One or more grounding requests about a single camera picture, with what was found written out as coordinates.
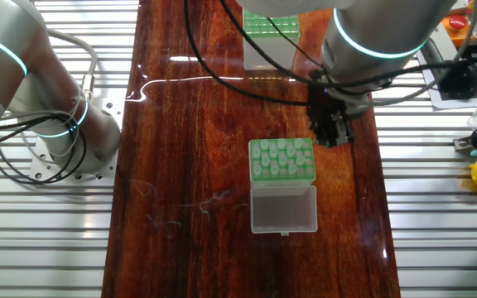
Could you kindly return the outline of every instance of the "blue led ring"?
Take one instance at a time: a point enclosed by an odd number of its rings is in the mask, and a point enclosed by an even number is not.
[[[407,51],[407,52],[404,52],[404,53],[398,53],[398,54],[379,53],[377,51],[367,49],[367,48],[359,45],[356,41],[353,41],[353,39],[351,39],[349,37],[349,35],[345,32],[344,28],[341,26],[340,20],[338,19],[338,10],[336,8],[335,8],[333,13],[334,13],[334,17],[335,17],[336,27],[338,28],[338,31],[340,32],[342,37],[344,37],[345,41],[347,41],[347,43],[352,45],[353,48],[355,48],[356,50],[359,50],[360,52],[362,52],[366,55],[370,55],[372,57],[382,58],[382,59],[403,58],[403,57],[406,57],[406,56],[413,55],[413,54],[417,53],[417,51],[420,50],[426,43],[426,41],[425,41],[425,42],[422,43],[422,45],[418,46],[416,49],[413,49],[413,50],[410,50],[410,51]]]
[[[14,54],[14,52],[9,50],[1,42],[0,42],[0,50],[4,51],[5,53],[7,53],[7,55],[11,56],[20,65],[20,67],[23,70],[23,74],[27,75],[27,67],[25,66],[25,63],[23,63],[23,61],[20,59],[20,57],[18,57],[16,54]]]
[[[82,113],[82,117],[80,117],[80,120],[76,123],[77,126],[80,126],[80,124],[82,124],[87,114],[88,114],[88,101],[86,100],[86,106],[84,108],[84,112]],[[44,136],[44,135],[41,135],[40,133],[37,133],[37,135],[38,137],[63,137],[66,134],[73,132],[75,129],[76,129],[76,126],[73,126],[70,130],[66,130],[65,132],[61,132],[59,134],[52,135],[52,136]]]

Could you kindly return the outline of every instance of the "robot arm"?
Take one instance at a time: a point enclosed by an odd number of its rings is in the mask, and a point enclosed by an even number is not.
[[[0,117],[5,110],[75,112],[88,145],[80,172],[89,172],[111,160],[120,131],[113,117],[83,93],[52,50],[46,24],[36,8],[28,0],[0,0]],[[52,121],[32,130],[46,143],[53,160],[68,158],[60,156],[73,144],[67,127]],[[75,150],[77,154],[83,151],[82,142],[76,142]]]
[[[285,16],[318,7],[334,7],[333,16],[321,44],[323,66],[316,80],[348,83],[370,79],[402,69],[422,48],[430,34],[455,4],[455,0],[239,0],[246,10],[265,16]],[[316,141],[333,147],[352,139],[348,120],[368,107],[369,93],[391,84],[383,79],[346,89],[309,87],[309,100],[328,108],[309,108]]]

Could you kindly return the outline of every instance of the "emergency stop button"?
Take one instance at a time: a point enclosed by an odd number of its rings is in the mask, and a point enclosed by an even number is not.
[[[448,21],[450,29],[461,30],[468,24],[467,18],[463,16],[452,16]]]

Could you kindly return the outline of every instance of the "clear plastic lid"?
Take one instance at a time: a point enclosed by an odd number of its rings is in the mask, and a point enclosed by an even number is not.
[[[315,232],[318,229],[316,188],[252,188],[251,215],[253,233]]]

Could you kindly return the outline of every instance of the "wooden table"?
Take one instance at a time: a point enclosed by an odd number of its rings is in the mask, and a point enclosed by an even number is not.
[[[306,99],[303,84],[245,73],[242,39],[218,0],[190,9],[196,43],[219,75]],[[300,46],[318,60],[329,18],[300,16]],[[399,297],[373,111],[352,123],[354,144],[314,148],[318,231],[253,234],[248,142],[313,137],[306,109],[238,95],[185,58],[193,56],[182,0],[141,1],[103,297]],[[296,54],[294,68],[306,75],[314,65]]]

